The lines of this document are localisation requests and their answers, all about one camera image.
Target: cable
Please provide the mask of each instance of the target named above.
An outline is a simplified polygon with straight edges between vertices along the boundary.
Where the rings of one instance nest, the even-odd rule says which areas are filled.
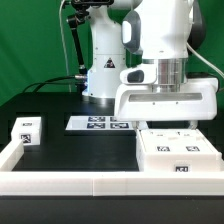
[[[205,64],[207,64],[209,67],[211,67],[212,69],[214,69],[219,75],[222,76],[222,78],[224,79],[224,73],[218,69],[215,65],[213,65],[212,63],[210,63],[209,61],[207,61],[205,58],[203,58],[200,54],[198,54],[188,43],[187,43],[187,48],[196,56],[198,57],[201,61],[203,61]]]
[[[62,77],[57,77],[57,78],[53,78],[53,79],[49,79],[41,84],[39,84],[34,90],[33,92],[37,92],[39,89],[41,89],[45,83],[48,83],[48,82],[55,82],[55,81],[61,81],[61,80],[65,80],[65,79],[74,79],[74,75],[70,75],[70,76],[62,76]]]
[[[68,54],[66,50],[66,43],[65,43],[65,35],[64,35],[64,26],[63,26],[63,21],[62,21],[62,8],[66,0],[61,1],[61,5],[59,8],[59,21],[60,21],[60,30],[61,30],[61,39],[62,39],[62,45],[63,45],[63,51],[64,51],[64,57],[65,57],[65,66],[66,66],[66,73],[67,76],[69,76],[69,63],[68,63]]]
[[[27,89],[33,87],[33,86],[36,86],[36,85],[72,85],[72,84],[77,84],[75,82],[68,82],[68,83],[53,83],[53,82],[37,82],[37,83],[33,83],[29,86],[27,86],[23,91],[22,93],[25,93]]]

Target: black cable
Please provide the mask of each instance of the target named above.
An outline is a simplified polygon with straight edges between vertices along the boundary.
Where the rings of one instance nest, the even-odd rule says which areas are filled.
[[[61,81],[61,80],[65,80],[65,79],[74,79],[74,75],[69,75],[69,76],[62,76],[62,77],[57,77],[57,78],[53,78],[53,79],[49,79],[45,82],[42,82],[41,84],[39,84],[34,90],[33,92],[37,92],[39,89],[41,89],[43,86],[45,86],[47,83],[46,82],[55,82],[55,81]]]
[[[54,83],[54,82],[37,82],[37,83],[33,83],[29,86],[27,86],[22,93],[25,93],[27,89],[31,88],[32,86],[36,86],[36,85],[71,85],[71,84],[77,84],[75,82],[68,82],[68,83]]]

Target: label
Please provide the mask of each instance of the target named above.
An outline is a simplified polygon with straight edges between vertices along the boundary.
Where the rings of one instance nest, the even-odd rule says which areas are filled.
[[[115,68],[114,62],[111,58],[107,60],[107,63],[105,64],[104,68]]]
[[[23,140],[23,143],[31,143],[31,134],[21,134],[20,139]]]

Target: warning label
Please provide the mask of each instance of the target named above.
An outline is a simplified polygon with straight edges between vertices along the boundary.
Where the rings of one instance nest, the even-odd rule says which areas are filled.
[[[104,68],[115,68],[114,62],[111,58],[107,60],[107,63],[105,64]]]

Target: sticker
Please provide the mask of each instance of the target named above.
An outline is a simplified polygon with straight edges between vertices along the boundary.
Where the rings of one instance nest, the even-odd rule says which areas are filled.
[[[170,148],[168,146],[157,146],[157,150],[159,152],[170,152]]]
[[[114,63],[113,63],[111,58],[109,58],[107,60],[107,63],[105,64],[104,68],[115,68],[115,65],[114,65]]]
[[[189,166],[176,166],[175,167],[176,172],[189,172]]]
[[[200,149],[197,146],[187,146],[186,148],[189,152],[200,152]]]
[[[105,122],[106,118],[105,117],[89,117],[88,121],[89,122]]]
[[[30,134],[21,134],[20,139],[23,140],[23,143],[31,143],[31,135]]]
[[[28,126],[32,126],[33,124],[32,123],[22,123],[22,126],[24,126],[24,127],[28,127]]]
[[[105,129],[105,123],[88,123],[87,129]]]
[[[122,128],[129,128],[128,123],[111,123],[111,129],[122,129]]]

